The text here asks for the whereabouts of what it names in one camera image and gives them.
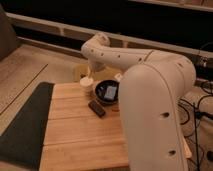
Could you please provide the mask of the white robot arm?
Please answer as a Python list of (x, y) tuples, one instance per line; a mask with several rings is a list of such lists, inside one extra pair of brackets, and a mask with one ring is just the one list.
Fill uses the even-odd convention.
[(194, 86), (187, 57), (155, 49), (115, 48), (98, 33), (81, 47), (91, 69), (123, 71), (118, 100), (131, 171), (188, 171), (178, 101)]

